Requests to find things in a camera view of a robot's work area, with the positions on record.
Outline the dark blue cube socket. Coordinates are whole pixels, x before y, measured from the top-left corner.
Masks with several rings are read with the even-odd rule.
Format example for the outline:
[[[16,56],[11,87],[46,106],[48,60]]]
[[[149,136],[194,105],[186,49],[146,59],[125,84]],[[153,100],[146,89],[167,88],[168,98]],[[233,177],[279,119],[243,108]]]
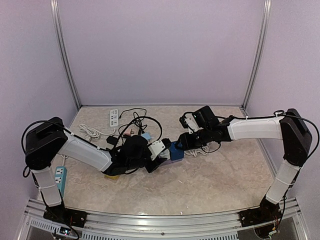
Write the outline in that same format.
[[[169,153],[170,153],[170,160],[172,162],[179,162],[185,156],[185,152],[180,148],[180,146],[176,147],[175,141],[171,143],[171,146],[169,147]]]

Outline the pink charger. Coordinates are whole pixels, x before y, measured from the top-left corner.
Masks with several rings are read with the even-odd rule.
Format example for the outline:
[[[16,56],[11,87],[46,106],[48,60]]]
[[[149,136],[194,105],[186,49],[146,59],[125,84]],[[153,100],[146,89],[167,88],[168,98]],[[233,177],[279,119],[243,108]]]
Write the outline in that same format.
[[[127,128],[123,133],[124,136],[132,136],[134,134],[135,134],[135,131],[132,128]]]

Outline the purple power strip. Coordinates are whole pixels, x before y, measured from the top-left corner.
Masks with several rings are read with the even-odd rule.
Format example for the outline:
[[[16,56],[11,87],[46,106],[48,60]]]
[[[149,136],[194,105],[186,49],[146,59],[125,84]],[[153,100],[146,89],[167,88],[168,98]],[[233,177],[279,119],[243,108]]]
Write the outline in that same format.
[[[175,161],[172,161],[172,160],[166,160],[164,161],[160,166],[163,167],[163,166],[167,166],[167,165],[171,165],[171,164],[175,164],[175,163],[178,163],[179,160],[175,160]]]

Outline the white USB charger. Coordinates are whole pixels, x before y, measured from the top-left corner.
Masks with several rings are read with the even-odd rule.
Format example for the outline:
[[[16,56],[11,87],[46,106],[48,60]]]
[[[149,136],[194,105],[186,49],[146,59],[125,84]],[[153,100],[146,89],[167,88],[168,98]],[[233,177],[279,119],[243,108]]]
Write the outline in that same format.
[[[158,156],[160,158],[165,158],[166,160],[170,160],[171,159],[170,150],[166,149],[166,150],[162,151]]]

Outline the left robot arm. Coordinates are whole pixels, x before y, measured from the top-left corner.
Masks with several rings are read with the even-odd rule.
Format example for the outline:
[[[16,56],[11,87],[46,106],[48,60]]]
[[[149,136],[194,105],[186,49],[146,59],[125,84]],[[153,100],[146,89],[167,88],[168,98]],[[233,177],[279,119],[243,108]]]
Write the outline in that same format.
[[[165,161],[159,156],[160,153],[170,146],[168,138],[158,138],[149,143],[143,136],[133,135],[122,145],[115,144],[111,149],[101,148],[71,132],[59,117],[33,122],[21,136],[26,168],[40,190],[45,205],[43,217],[72,226],[83,225],[88,214],[65,206],[51,169],[56,155],[75,159],[114,177],[134,173],[140,168],[152,173]]]

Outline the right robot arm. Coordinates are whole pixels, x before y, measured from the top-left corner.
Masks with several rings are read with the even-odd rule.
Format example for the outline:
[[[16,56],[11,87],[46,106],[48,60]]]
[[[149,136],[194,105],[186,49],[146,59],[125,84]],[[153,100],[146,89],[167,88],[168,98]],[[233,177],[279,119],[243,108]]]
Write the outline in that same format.
[[[175,143],[175,147],[183,151],[200,149],[211,142],[221,144],[243,139],[282,141],[283,162],[272,185],[258,207],[239,212],[242,227],[280,221],[284,215],[284,211],[280,209],[280,201],[285,200],[301,168],[316,151],[311,147],[313,136],[307,127],[311,121],[302,118],[294,108],[275,111],[271,116],[220,117],[206,105],[191,115],[196,129],[190,126],[185,116],[179,119],[181,125],[189,130],[181,134]]]

